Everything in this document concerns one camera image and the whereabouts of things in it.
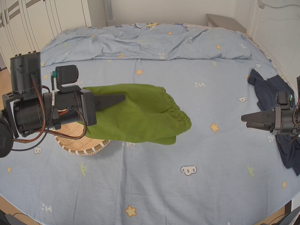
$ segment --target orange star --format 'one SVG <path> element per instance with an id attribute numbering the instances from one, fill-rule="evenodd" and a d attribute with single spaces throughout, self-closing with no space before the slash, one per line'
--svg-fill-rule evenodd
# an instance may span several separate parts
<path id="1" fill-rule="evenodd" d="M 127 213 L 127 215 L 131 218 L 132 216 L 136 216 L 136 208 L 132 208 L 130 206 L 128 206 L 128 208 L 125 210 L 125 212 Z"/>
<path id="2" fill-rule="evenodd" d="M 219 130 L 217 124 L 212 124 L 212 126 L 211 126 L 210 128 L 211 128 L 214 132 Z"/>

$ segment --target carved headboard panel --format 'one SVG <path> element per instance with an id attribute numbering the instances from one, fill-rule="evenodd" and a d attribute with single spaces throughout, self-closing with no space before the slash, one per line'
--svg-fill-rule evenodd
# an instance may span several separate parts
<path id="1" fill-rule="evenodd" d="M 247 34 L 294 91 L 300 76 L 300 0 L 254 0 Z"/>

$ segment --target nightstand top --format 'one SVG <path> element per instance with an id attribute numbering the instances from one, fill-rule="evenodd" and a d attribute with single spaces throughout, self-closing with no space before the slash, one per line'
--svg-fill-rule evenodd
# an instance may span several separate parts
<path id="1" fill-rule="evenodd" d="M 247 29 L 244 28 L 241 24 L 239 24 L 236 20 L 230 17 L 224 17 L 220 15 L 207 14 L 208 21 L 214 27 L 231 29 L 234 31 L 246 32 Z"/>

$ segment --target woven basket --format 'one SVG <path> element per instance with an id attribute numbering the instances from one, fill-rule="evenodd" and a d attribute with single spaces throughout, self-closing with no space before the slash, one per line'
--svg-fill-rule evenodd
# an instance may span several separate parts
<path id="1" fill-rule="evenodd" d="M 83 125 L 77 122 L 62 125 L 62 128 L 58 130 L 60 133 L 73 137 L 81 135 L 82 131 Z M 54 138 L 64 150 L 77 155 L 93 155 L 102 150 L 110 142 L 110 140 L 91 139 L 85 136 L 78 140 L 59 136 L 54 136 Z"/>

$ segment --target white wardrobe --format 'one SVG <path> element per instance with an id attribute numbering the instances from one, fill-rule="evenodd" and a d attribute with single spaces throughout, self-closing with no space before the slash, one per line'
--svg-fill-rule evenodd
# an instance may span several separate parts
<path id="1" fill-rule="evenodd" d="M 10 58 L 40 51 L 60 32 L 107 26 L 103 0 L 0 0 L 0 53 Z"/>

